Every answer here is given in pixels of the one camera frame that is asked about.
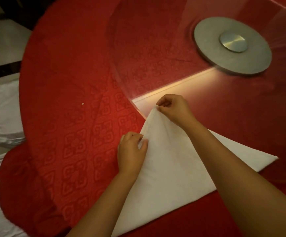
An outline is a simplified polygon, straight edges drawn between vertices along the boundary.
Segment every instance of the folded napkin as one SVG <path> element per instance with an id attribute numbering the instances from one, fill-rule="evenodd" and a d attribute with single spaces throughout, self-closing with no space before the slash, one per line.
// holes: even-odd
<path id="1" fill-rule="evenodd" d="M 276 156 L 211 133 L 255 171 Z M 149 139 L 146 158 L 129 192 L 112 237 L 142 226 L 216 190 L 187 134 L 153 108 L 141 130 Z"/>

